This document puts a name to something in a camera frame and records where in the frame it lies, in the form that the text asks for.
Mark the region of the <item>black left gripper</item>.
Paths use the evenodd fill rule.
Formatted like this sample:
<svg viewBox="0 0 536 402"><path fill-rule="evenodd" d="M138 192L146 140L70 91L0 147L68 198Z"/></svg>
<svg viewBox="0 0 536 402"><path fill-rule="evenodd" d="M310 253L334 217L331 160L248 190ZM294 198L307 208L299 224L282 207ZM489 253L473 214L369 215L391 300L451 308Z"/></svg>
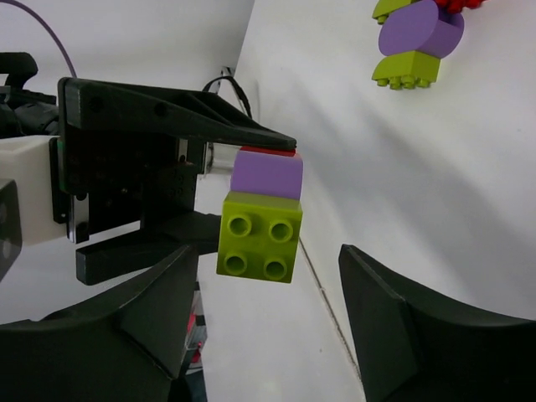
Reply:
<svg viewBox="0 0 536 402"><path fill-rule="evenodd" d="M127 199L110 222L89 207L67 213L71 241L139 218L133 193L152 170L177 162L181 141L293 150L296 139L263 127L210 92L64 77L58 82L59 189L84 203ZM197 211L79 248L76 278L87 286L156 265L183 245L218 250L221 217Z"/></svg>

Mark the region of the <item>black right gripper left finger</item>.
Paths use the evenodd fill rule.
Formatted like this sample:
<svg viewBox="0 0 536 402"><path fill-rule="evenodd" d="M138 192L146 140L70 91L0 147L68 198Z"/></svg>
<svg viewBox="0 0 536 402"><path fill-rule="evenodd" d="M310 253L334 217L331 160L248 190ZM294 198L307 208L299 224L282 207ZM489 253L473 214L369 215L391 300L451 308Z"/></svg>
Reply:
<svg viewBox="0 0 536 402"><path fill-rule="evenodd" d="M198 267L183 246L40 321L1 326L3 401L166 401L180 373Z"/></svg>

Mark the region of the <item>red thin lego piece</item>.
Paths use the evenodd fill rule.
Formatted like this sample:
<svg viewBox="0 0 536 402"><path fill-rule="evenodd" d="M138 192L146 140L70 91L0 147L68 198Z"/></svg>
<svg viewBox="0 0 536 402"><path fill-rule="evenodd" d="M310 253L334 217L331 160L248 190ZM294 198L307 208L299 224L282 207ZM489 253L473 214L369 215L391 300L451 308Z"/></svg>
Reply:
<svg viewBox="0 0 536 402"><path fill-rule="evenodd" d="M257 152L257 153L264 153L264 154L270 154L270 155L277 155L277 156L283 156L283 157L294 157L296 155L296 150L279 150L279 149L271 149L271 148L263 148L263 147L249 147L249 146L243 146L240 148L241 152Z"/></svg>

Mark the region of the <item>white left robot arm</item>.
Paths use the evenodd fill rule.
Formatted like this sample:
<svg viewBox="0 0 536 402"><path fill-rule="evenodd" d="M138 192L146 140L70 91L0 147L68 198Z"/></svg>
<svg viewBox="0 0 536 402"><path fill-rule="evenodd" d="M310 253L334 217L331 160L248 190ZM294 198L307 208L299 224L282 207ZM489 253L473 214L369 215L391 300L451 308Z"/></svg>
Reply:
<svg viewBox="0 0 536 402"><path fill-rule="evenodd" d="M211 144L240 148L258 190L221 215L194 209ZM1 267L26 245L69 237L86 285L156 265L181 245L217 253L217 271L288 283L302 209L291 137L216 94L64 78L57 96L1 89Z"/></svg>

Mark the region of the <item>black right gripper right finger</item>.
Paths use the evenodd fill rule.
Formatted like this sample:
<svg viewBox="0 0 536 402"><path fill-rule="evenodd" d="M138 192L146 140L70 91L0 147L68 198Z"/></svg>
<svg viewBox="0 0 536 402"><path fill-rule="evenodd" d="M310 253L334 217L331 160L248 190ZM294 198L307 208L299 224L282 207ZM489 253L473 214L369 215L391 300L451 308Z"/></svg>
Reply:
<svg viewBox="0 0 536 402"><path fill-rule="evenodd" d="M354 245L339 272L368 401L533 401L535 323L470 306Z"/></svg>

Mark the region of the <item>purple arched lego brick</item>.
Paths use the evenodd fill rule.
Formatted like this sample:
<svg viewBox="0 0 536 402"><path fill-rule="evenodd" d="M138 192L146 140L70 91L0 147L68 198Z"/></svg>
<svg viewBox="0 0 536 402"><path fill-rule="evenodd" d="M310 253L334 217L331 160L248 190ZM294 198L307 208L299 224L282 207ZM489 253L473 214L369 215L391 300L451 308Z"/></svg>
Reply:
<svg viewBox="0 0 536 402"><path fill-rule="evenodd" d="M239 151L234 161L230 190L299 200L303 161L294 156Z"/></svg>

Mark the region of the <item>lime green square lego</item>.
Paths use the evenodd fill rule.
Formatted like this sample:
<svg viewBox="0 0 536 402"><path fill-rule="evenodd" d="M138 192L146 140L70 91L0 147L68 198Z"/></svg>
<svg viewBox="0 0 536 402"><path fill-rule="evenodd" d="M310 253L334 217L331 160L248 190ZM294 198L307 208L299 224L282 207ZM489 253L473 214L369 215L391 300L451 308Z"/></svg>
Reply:
<svg viewBox="0 0 536 402"><path fill-rule="evenodd" d="M290 283L302 215L298 200L230 191L223 203L216 273Z"/></svg>

